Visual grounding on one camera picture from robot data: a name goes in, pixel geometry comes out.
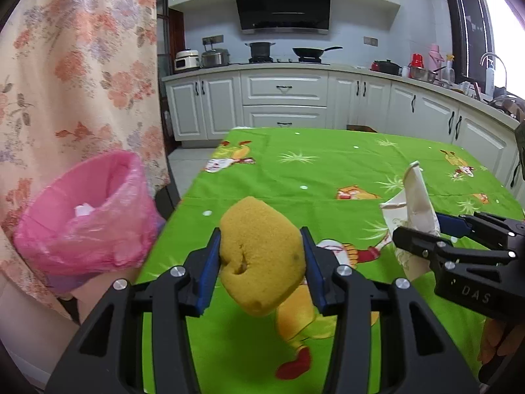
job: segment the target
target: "floral curtain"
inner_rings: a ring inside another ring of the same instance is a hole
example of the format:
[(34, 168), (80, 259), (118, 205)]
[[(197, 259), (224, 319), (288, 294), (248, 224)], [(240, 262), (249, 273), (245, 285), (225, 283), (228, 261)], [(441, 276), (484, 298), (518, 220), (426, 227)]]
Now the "floral curtain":
[(11, 240), (31, 199), (74, 164), (139, 153), (165, 185), (156, 0), (21, 0), (0, 33), (0, 270), (64, 313)]

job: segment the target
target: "bowl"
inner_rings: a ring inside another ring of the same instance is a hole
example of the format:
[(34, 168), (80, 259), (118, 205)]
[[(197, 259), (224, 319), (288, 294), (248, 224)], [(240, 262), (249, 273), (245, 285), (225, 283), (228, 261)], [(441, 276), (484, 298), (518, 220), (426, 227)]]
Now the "bowl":
[(414, 80), (425, 81), (426, 83), (433, 83), (437, 77), (437, 73), (429, 71), (424, 68), (410, 67), (410, 76)]

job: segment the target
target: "yellow sponge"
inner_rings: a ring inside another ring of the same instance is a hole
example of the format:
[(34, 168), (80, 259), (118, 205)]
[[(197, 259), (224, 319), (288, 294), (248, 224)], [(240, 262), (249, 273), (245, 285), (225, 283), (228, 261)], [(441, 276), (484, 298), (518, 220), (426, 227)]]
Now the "yellow sponge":
[(234, 204), (220, 220), (222, 284), (246, 313), (264, 316), (301, 284), (305, 253), (300, 231), (253, 197)]

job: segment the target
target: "range hood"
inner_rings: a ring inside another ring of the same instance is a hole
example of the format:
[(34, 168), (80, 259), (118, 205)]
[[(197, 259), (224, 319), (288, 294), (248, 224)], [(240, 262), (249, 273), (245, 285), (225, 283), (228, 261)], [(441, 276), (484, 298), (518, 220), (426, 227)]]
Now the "range hood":
[(330, 0), (236, 0), (244, 34), (258, 31), (327, 34)]

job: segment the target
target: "stove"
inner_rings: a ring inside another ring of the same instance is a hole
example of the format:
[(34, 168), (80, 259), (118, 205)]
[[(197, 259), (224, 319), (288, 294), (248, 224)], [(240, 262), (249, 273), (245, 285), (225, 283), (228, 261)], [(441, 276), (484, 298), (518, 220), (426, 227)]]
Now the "stove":
[(270, 56), (254, 56), (248, 59), (249, 63), (269, 63), (274, 60)]
[(317, 65), (330, 65), (329, 63), (321, 62), (318, 57), (300, 57), (298, 61), (288, 59), (277, 59), (273, 60), (271, 57), (251, 57), (248, 63), (316, 63)]

